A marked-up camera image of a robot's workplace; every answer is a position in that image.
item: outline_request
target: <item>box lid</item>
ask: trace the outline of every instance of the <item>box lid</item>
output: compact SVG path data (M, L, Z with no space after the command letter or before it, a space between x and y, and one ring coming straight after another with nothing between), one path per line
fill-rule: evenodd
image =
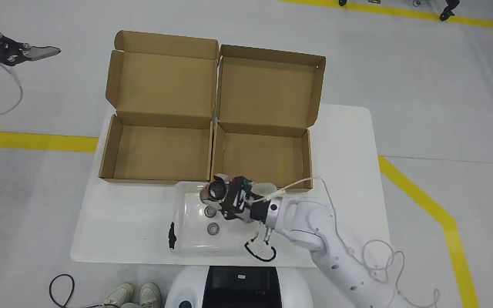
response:
M221 122L307 128L317 120L325 57L222 45Z
M120 31L109 63L106 98L120 115L212 118L216 40Z

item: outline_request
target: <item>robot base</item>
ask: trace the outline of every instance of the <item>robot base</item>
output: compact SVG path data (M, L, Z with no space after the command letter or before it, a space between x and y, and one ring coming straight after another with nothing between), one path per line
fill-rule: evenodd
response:
M293 268L185 266L165 308L313 308L308 285Z

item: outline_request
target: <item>black cable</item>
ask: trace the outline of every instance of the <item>black cable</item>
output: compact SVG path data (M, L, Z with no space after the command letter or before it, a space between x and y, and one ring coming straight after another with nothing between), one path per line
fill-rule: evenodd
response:
M60 277L68 277L70 278L70 280L72 281L72 289L70 290L70 295L69 295L69 298L67 298L67 300L65 301L65 303L62 305L60 304L59 302L57 302L55 300L55 298L53 297L53 292L52 292L52 288L53 288L53 283L55 282L55 280L57 280L58 278ZM52 300L52 302L58 306L59 308L68 308L67 307L67 304L69 303L69 301L71 300L72 298L72 295L74 294L74 290L75 290L75 280L74 280L74 277L70 276L69 274L60 274L58 275L57 277L53 278L52 282L49 283L49 298ZM96 308L96 307L99 307L99 306L103 306L102 304L99 304L99 305L94 305L94 306L87 306L87 307L82 307L82 308ZM110 306L110 307L115 307L115 308L119 308L119 306L117 305L114 305L112 303L108 303L108 304L104 304L104 306Z
M273 252L272 258L270 258L270 259L263 259L263 258L260 258L260 256L256 255L255 253L253 253L253 251L248 247L248 244L249 243L253 243L253 241L246 242L244 246L246 248L246 251L248 253L250 253L250 255L252 255L255 259L258 259L258 260L260 260L262 262L270 262L270 261L276 259L277 251L276 251L276 249L274 247L272 247L272 246L270 247L272 249L272 252Z

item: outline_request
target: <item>floor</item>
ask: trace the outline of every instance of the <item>floor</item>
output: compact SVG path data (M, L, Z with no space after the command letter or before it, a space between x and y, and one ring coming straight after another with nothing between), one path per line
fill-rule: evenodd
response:
M0 118L0 131L98 136L112 40L122 28L325 55L322 103L371 111L379 155L454 216L479 302L493 306L491 29L274 0L4 2L5 35L55 45L62 53L16 69L25 98ZM439 13L444 6L442 0L423 3L416 9ZM408 0L382 5L412 8ZM493 19L493 4L470 0L456 13ZM2 72L0 93L2 108L18 95ZM154 281L166 294L180 266L70 260L91 162L90 153L0 149L3 306L53 307L48 284L60 273L75 277L71 306L99 303L123 281ZM424 305L437 287L439 307L460 307L441 227L387 178L382 181L392 243L407 257L403 291ZM315 307L329 298L347 306L316 269L302 274ZM66 282L55 288L60 300L68 294Z

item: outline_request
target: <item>metal nut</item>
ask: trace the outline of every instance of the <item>metal nut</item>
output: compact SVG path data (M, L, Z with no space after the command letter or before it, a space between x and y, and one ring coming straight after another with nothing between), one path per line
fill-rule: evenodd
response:
M206 208L203 210L203 214L206 217L212 218L217 214L217 209L214 209L212 206L206 206Z
M207 233L211 236L217 235L217 233L219 233L219 225L217 223L210 223L207 226Z

